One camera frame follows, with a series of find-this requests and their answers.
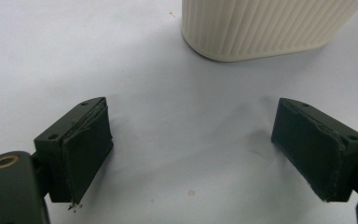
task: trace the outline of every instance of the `ribbed plastic container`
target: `ribbed plastic container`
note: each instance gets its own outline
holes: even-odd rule
[[[236,62],[318,48],[358,0],[183,0],[182,33],[205,57]]]

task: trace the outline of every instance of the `mounting hole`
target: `mounting hole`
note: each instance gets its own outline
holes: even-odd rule
[[[0,169],[13,165],[19,159],[20,158],[15,155],[10,155],[10,156],[5,156],[5,157],[0,158]]]
[[[354,135],[349,135],[348,136],[349,139],[353,140],[353,141],[357,141],[358,137],[354,136]]]
[[[56,133],[54,134],[51,134],[49,137],[48,137],[48,140],[54,140],[58,137],[58,135]]]

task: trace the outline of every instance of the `white surface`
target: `white surface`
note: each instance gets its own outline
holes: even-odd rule
[[[0,154],[106,96],[115,151],[66,223],[355,223],[269,141],[279,97],[358,131],[358,12],[322,49],[216,63],[181,36],[181,1],[0,1]]]
[[[205,57],[236,62],[319,48],[357,9],[358,0],[183,0],[182,32]]]

